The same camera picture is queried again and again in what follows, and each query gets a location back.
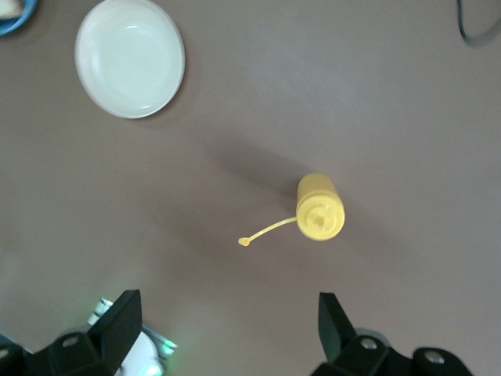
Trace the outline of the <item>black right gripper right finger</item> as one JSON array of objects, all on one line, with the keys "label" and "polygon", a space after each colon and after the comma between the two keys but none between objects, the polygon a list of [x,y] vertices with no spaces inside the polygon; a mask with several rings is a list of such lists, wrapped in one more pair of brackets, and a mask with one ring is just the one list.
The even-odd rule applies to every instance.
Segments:
[{"label": "black right gripper right finger", "polygon": [[326,362],[314,375],[471,375],[463,361],[444,349],[421,347],[409,358],[371,334],[359,334],[337,296],[319,294],[318,331]]}]

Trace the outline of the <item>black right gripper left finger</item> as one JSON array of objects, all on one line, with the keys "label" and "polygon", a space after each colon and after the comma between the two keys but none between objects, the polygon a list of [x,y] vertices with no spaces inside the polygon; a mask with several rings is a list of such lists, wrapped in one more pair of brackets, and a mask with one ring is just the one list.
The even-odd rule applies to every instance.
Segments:
[{"label": "black right gripper left finger", "polygon": [[58,337],[36,353],[1,346],[2,375],[114,375],[142,331],[138,290],[124,291],[86,332]]}]

